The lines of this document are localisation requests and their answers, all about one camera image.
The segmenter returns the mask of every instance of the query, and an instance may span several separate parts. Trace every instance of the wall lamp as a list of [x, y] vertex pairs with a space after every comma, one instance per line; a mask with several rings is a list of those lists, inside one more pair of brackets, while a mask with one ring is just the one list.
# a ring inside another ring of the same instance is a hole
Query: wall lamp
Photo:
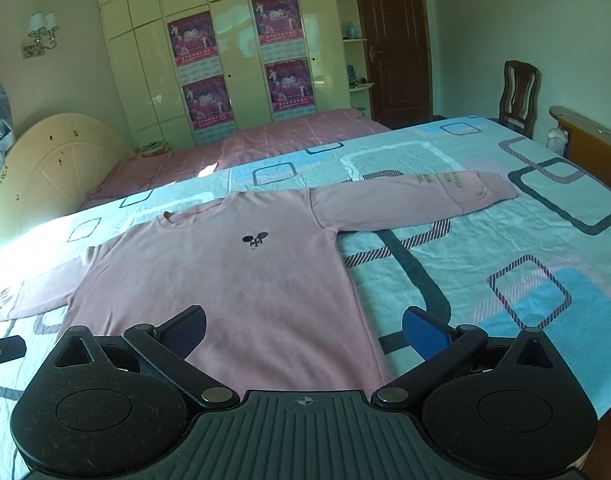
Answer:
[[[23, 47], [23, 59], [28, 57], [42, 56], [45, 50], [52, 50], [56, 47], [54, 33], [59, 26], [56, 24], [56, 17], [53, 12], [43, 15], [42, 12], [32, 14], [29, 19], [29, 34], [34, 43]], [[48, 44], [44, 44], [43, 37], [48, 36]]]

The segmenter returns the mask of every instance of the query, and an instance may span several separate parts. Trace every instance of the pink sweatshirt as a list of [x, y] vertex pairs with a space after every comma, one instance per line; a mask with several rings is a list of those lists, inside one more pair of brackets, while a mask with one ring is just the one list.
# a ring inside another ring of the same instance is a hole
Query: pink sweatshirt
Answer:
[[85, 325], [95, 335], [118, 335], [199, 304], [207, 334], [188, 362], [239, 394], [369, 395], [391, 378], [337, 233], [428, 224], [516, 196], [500, 176], [471, 172], [235, 192], [166, 212], [23, 282], [0, 298], [0, 320], [67, 304], [61, 333]]

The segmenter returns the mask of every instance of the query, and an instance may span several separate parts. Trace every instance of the pink bedsheet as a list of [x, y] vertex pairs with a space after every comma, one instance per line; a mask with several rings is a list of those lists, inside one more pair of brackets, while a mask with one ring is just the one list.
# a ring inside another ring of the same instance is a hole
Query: pink bedsheet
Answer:
[[226, 170], [313, 146], [356, 139], [390, 129], [363, 117], [354, 108], [331, 110], [249, 128], [178, 153], [131, 158], [115, 165], [80, 210], [112, 202], [134, 193], [181, 182], [212, 171]]

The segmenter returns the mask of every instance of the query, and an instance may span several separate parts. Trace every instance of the door handle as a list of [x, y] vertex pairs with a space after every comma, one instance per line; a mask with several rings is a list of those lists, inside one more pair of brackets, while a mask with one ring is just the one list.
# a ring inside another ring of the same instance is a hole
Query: door handle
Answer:
[[370, 45], [370, 63], [375, 62], [375, 54], [383, 54], [383, 50], [375, 50], [375, 48]]

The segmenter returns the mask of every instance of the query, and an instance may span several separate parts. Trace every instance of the poster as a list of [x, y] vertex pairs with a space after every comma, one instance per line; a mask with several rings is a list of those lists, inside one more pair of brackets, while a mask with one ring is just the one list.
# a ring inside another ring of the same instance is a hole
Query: poster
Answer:
[[209, 10], [168, 23], [182, 85], [223, 73]]
[[252, 0], [263, 63], [307, 56], [297, 0]]
[[194, 143], [215, 142], [236, 131], [223, 75], [183, 85], [183, 95], [192, 119]]
[[306, 59], [266, 64], [272, 110], [277, 120], [316, 111], [310, 70]]

